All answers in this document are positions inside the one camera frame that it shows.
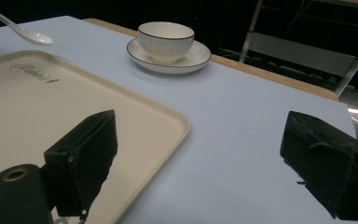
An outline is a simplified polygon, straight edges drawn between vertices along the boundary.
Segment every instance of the wooden table edge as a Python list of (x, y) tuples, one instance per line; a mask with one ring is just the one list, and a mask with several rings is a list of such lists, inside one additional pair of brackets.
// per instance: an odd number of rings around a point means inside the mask
[[(102, 26), (106, 29), (116, 31), (116, 32), (122, 33), (124, 35), (130, 35), (130, 36), (134, 36), (134, 37), (137, 36), (136, 31), (119, 26), (119, 25), (115, 25), (115, 24), (107, 22), (107, 21), (101, 21), (101, 20), (93, 19), (93, 18), (85, 19), (84, 21), (87, 21), (87, 22), (95, 24), (95, 25)], [(299, 80), (296, 80), (296, 79), (293, 79), (290, 77), (281, 76), (281, 75), (266, 71), (264, 69), (256, 68), (256, 67), (253, 67), (253, 66), (245, 64), (245, 63), (239, 63), (239, 62), (236, 62), (236, 61), (233, 61), (233, 60), (230, 60), (230, 59), (218, 56), (218, 55), (212, 55), (211, 61), (213, 61), (215, 63), (220, 63), (224, 66), (242, 71), (247, 74), (251, 74), (251, 75), (254, 75), (257, 77), (262, 77), (264, 79), (283, 84), (285, 86), (288, 86), (288, 87), (291, 87), (291, 88), (294, 88), (297, 90), (312, 93), (314, 95), (318, 95), (318, 96), (321, 96), (326, 99), (339, 101), (338, 97), (336, 96), (336, 94), (333, 91), (324, 89), (322, 87), (314, 86), (309, 83), (302, 82), (302, 81), (299, 81)]]

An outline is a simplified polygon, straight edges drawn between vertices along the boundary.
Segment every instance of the silver spoon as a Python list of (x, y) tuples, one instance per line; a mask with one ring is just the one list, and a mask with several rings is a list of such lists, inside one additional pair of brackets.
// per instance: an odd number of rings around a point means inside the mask
[(53, 43), (53, 40), (46, 36), (39, 34), (38, 32), (25, 29), (18, 24), (14, 23), (10, 19), (6, 18), (4, 15), (0, 14), (0, 21), (10, 27), (16, 34), (21, 36), (23, 39), (36, 44), (36, 45), (50, 45)]

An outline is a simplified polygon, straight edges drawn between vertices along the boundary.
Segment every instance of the white teacup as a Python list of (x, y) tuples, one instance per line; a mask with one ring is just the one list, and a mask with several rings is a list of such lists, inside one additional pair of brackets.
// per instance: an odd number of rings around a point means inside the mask
[(194, 42), (194, 31), (182, 24), (152, 21), (138, 28), (142, 49), (157, 63), (175, 63), (183, 58)]

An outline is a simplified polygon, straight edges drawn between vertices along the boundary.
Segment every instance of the table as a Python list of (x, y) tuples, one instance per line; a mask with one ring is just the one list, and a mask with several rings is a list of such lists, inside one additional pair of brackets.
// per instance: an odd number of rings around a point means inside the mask
[[(107, 29), (111, 29), (111, 30), (120, 32), (122, 34), (130, 35), (130, 36), (134, 36), (134, 37), (136, 37), (138, 35), (137, 32), (134, 30), (131, 30), (131, 29), (128, 29), (128, 28), (125, 28), (122, 26), (118, 26), (118, 25), (115, 25), (113, 23), (109, 23), (106, 21), (101, 21), (101, 20), (94, 19), (94, 18), (85, 19), (85, 21), (102, 26)], [(260, 69), (257, 67), (253, 67), (253, 66), (245, 64), (245, 63), (238, 63), (238, 62), (232, 61), (230, 59), (227, 59), (227, 58), (224, 58), (224, 57), (221, 57), (218, 55), (213, 55), (211, 60), (215, 63), (220, 63), (224, 66), (240, 70), (244, 73), (252, 74), (252, 75), (262, 77), (262, 78), (265, 78), (265, 79), (268, 79), (268, 80), (271, 80), (271, 81), (274, 81), (277, 83), (281, 83), (288, 87), (292, 87), (292, 88), (295, 88), (298, 90), (302, 90), (302, 91), (306, 91), (306, 92), (309, 92), (309, 93), (312, 93), (315, 95), (322, 96), (327, 99), (338, 101), (338, 97), (336, 96), (335, 93), (333, 93), (332, 91), (329, 91), (327, 89), (318, 87), (318, 86), (310, 85), (308, 83), (298, 81), (298, 80), (295, 80), (290, 77), (284, 77), (279, 74), (271, 73), (270, 71)]]
[[(346, 105), (297, 90), (298, 85), (308, 85), (291, 79), (274, 77), (296, 89), (252, 76), (252, 70), (239, 71), (244, 67), (216, 56), (191, 74), (150, 72), (127, 54), (133, 36), (88, 21), (107, 25), (71, 17), (23, 24), (52, 37), (55, 43), (48, 47), (26, 43), (2, 27), (0, 56), (43, 50), (187, 116), (188, 137), (120, 223), (342, 223), (296, 183), (298, 176), (284, 164), (279, 149), (290, 110), (318, 117), (355, 136)], [(92, 223), (104, 223), (95, 218)]]

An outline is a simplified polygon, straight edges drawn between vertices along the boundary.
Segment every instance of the beige tray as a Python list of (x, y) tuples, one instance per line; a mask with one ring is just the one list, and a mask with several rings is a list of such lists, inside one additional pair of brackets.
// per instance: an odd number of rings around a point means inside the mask
[(116, 222), (186, 137), (188, 120), (44, 52), (0, 57), (0, 172), (23, 163), (42, 166), (45, 150), (87, 116), (112, 108), (118, 154), (88, 223)]

